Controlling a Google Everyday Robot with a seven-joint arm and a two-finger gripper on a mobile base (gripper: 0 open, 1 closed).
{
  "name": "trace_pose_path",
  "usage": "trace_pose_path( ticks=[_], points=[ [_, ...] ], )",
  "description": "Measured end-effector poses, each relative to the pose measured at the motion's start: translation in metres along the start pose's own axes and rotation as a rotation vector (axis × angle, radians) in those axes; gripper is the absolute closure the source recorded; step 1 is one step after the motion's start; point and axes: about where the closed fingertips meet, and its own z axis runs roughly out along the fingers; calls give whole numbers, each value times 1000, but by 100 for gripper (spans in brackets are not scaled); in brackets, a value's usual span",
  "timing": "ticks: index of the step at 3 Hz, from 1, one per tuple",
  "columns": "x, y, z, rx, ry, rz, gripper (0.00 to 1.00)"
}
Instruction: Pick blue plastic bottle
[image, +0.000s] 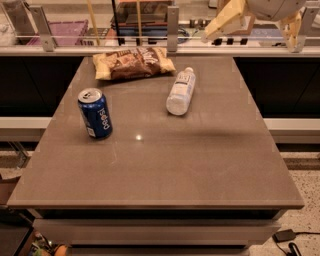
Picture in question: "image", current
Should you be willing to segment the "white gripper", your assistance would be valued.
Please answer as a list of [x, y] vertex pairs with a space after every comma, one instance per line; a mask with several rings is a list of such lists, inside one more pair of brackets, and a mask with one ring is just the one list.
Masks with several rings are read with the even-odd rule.
[[299, 10], [305, 2], [306, 0], [228, 0], [205, 27], [201, 40], [208, 42], [228, 35], [248, 35], [253, 28], [255, 15], [259, 20], [280, 20], [278, 25], [287, 49], [291, 53], [297, 53], [302, 20]]

